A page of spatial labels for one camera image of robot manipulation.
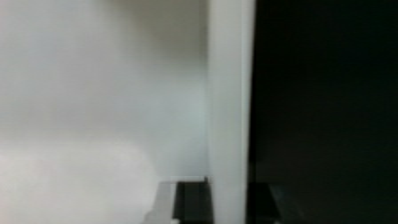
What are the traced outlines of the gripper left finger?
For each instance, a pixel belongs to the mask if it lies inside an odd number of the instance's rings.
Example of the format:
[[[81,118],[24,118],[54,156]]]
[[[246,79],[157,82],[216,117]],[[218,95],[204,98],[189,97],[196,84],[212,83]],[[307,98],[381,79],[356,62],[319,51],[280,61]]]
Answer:
[[[154,224],[212,224],[207,178],[189,178],[159,183]]]

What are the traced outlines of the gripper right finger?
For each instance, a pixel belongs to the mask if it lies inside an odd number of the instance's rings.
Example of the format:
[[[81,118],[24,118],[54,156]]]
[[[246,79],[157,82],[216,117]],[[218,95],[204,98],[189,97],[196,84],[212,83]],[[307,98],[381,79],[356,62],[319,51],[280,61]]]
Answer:
[[[248,184],[246,224],[307,224],[292,197],[276,184]]]

